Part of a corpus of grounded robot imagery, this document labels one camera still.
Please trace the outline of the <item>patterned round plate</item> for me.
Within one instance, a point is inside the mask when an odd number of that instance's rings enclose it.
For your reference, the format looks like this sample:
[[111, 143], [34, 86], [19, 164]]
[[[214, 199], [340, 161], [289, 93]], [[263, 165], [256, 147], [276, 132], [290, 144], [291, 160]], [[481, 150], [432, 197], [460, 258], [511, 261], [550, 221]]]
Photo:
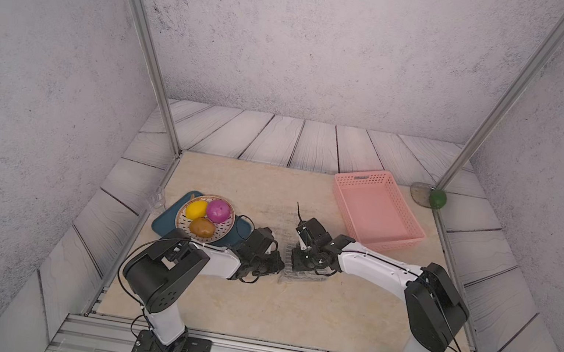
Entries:
[[219, 242], [235, 223], [235, 212], [227, 198], [190, 193], [177, 205], [175, 227], [201, 243]]

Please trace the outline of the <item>green ball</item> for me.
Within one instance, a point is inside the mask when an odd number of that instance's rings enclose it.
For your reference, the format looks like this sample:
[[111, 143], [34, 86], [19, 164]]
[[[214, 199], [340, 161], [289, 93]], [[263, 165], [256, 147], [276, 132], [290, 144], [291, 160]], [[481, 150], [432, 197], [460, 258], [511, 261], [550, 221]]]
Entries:
[[433, 189], [429, 193], [429, 206], [431, 210], [441, 210], [447, 204], [448, 198], [447, 193], [441, 189]]

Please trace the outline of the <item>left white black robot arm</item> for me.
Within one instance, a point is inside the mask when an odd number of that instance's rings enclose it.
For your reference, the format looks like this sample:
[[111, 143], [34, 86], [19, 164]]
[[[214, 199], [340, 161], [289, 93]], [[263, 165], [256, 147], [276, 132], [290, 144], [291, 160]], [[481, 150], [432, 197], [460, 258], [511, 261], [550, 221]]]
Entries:
[[211, 246], [181, 229], [144, 244], [122, 263], [119, 281], [142, 307], [153, 344], [161, 352], [181, 352], [188, 335], [177, 300], [198, 276], [256, 283], [285, 268], [273, 232], [254, 229], [237, 245]]

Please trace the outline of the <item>grey round coaster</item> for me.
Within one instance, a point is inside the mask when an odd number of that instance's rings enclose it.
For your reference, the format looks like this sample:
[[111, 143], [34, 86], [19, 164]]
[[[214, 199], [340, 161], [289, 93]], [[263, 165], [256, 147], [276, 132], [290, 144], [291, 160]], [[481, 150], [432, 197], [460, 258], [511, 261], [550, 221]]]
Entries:
[[411, 198], [415, 203], [426, 209], [431, 208], [431, 194], [434, 188], [431, 184], [422, 182], [413, 182], [410, 186]]

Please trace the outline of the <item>left aluminium frame post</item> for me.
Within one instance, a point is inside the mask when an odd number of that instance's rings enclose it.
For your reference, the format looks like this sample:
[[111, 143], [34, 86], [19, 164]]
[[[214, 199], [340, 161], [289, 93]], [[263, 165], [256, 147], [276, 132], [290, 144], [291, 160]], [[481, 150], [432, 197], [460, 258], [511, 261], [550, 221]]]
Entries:
[[143, 0], [127, 0], [131, 9], [132, 20], [136, 30], [136, 34], [141, 46], [145, 65], [149, 75], [153, 93], [155, 95], [156, 104], [161, 114], [161, 120], [164, 130], [169, 138], [172, 152], [177, 158], [182, 157], [182, 149], [175, 129], [173, 116], [170, 110], [170, 104], [167, 99], [167, 91], [164, 87], [162, 70], [156, 54], [154, 40], [152, 38], [147, 13], [144, 9]]

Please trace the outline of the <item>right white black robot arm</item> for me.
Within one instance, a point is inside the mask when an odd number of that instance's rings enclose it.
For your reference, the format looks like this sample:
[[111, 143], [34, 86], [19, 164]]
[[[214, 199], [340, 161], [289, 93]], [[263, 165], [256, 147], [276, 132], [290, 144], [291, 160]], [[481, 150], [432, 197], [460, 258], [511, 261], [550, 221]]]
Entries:
[[411, 333], [403, 352], [461, 352], [456, 337], [470, 313], [442, 266], [398, 262], [347, 235], [333, 238], [308, 224], [301, 224], [296, 232], [299, 244], [291, 253], [296, 271], [330, 269], [334, 274], [357, 276], [404, 302]]

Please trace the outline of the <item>brown potato fruit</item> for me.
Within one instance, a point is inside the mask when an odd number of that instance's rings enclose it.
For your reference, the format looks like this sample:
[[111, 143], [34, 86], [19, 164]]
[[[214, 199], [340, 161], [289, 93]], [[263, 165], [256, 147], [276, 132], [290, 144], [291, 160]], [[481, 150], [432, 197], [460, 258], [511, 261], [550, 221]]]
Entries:
[[201, 239], [212, 239], [216, 235], [216, 226], [207, 217], [198, 218], [190, 222], [189, 231]]

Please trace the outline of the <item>grey striped square dishcloth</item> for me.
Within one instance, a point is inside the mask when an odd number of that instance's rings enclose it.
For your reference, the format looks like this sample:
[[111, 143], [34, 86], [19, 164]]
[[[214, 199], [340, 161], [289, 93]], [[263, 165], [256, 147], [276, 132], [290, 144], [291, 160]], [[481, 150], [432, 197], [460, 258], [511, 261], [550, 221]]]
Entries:
[[283, 283], [290, 283], [290, 282], [320, 282], [320, 281], [325, 281], [327, 280], [327, 277], [325, 276], [320, 276], [317, 275], [315, 273], [313, 273], [312, 271], [294, 271], [293, 267], [292, 267], [292, 250], [294, 248], [294, 245], [287, 245], [286, 248], [284, 249], [284, 252], [282, 252], [282, 259], [284, 260], [284, 264], [285, 264], [285, 268], [280, 272], [280, 275], [278, 276], [278, 282], [279, 284], [283, 284]]

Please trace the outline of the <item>purple ball fruit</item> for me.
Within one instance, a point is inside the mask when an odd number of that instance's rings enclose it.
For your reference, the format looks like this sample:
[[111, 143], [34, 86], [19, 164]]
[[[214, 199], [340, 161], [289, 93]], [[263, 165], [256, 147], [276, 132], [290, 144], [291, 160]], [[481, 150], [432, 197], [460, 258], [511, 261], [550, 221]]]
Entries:
[[232, 208], [227, 201], [214, 199], [208, 203], [206, 216], [214, 224], [223, 224], [232, 217]]

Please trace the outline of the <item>aluminium frame post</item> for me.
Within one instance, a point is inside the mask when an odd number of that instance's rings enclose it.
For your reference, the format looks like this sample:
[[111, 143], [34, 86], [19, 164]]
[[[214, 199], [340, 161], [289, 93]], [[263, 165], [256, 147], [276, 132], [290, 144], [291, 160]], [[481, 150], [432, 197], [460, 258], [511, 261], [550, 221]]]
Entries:
[[471, 159], [474, 154], [488, 139], [490, 134], [494, 131], [495, 127], [500, 124], [502, 118], [506, 116], [507, 112], [514, 106], [516, 101], [526, 91], [532, 79], [539, 74], [540, 70], [551, 59], [554, 52], [558, 49], [559, 45], [564, 42], [564, 14], [558, 19], [556, 25], [552, 28], [549, 34], [545, 37], [540, 46], [533, 52], [527, 63], [522, 67], [522, 70], [516, 75], [516, 78], [511, 83], [509, 88], [504, 92], [504, 95], [495, 104], [495, 107], [490, 111], [487, 117], [483, 120], [479, 128], [473, 133], [466, 144], [462, 147], [461, 151], [454, 159], [451, 166], [447, 169], [444, 175], [434, 185], [434, 190], [444, 191], [450, 183], [457, 177], [462, 167], [466, 162]]
[[177, 158], [182, 157], [182, 149], [175, 129], [173, 116], [170, 110], [170, 104], [167, 99], [167, 91], [164, 87], [162, 70], [156, 54], [154, 40], [152, 38], [147, 13], [144, 9], [143, 0], [127, 0], [131, 9], [132, 20], [136, 30], [136, 34], [141, 46], [145, 65], [149, 75], [153, 93], [155, 95], [156, 104], [161, 114], [161, 120], [164, 130], [169, 138], [172, 152]]

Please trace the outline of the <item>right aluminium frame post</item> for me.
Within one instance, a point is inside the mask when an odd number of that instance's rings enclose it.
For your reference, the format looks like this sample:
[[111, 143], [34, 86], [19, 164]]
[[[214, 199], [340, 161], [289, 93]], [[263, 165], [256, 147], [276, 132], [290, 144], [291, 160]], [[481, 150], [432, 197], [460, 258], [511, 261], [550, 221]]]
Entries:
[[490, 134], [494, 131], [495, 127], [500, 124], [502, 118], [506, 116], [507, 112], [514, 106], [516, 101], [526, 91], [532, 79], [539, 74], [540, 70], [551, 59], [554, 52], [558, 49], [559, 45], [564, 42], [564, 14], [558, 19], [556, 25], [552, 28], [549, 34], [545, 37], [540, 46], [533, 52], [527, 63], [522, 67], [522, 70], [516, 75], [516, 78], [511, 83], [509, 88], [504, 92], [504, 95], [495, 104], [495, 107], [490, 111], [487, 117], [483, 120], [479, 128], [473, 133], [466, 144], [462, 147], [461, 151], [454, 159], [451, 166], [447, 169], [444, 175], [434, 185], [434, 190], [444, 191], [450, 183], [457, 177], [462, 167], [466, 162], [471, 159], [474, 154], [488, 139]]

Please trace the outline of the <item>pink plastic basket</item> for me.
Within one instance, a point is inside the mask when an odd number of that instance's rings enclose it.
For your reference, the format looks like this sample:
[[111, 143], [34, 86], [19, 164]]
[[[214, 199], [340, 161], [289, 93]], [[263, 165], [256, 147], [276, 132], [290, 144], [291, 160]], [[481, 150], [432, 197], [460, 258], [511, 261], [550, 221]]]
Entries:
[[411, 248], [426, 239], [389, 171], [336, 174], [333, 194], [348, 234], [370, 250]]

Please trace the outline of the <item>yellow lemon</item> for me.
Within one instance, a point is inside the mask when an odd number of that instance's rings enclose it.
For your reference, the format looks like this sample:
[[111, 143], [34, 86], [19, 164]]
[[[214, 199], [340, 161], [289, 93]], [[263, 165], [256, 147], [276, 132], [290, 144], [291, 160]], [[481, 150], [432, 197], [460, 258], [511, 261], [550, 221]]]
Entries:
[[206, 200], [194, 200], [184, 208], [184, 216], [189, 220], [203, 218], [207, 215], [208, 202]]

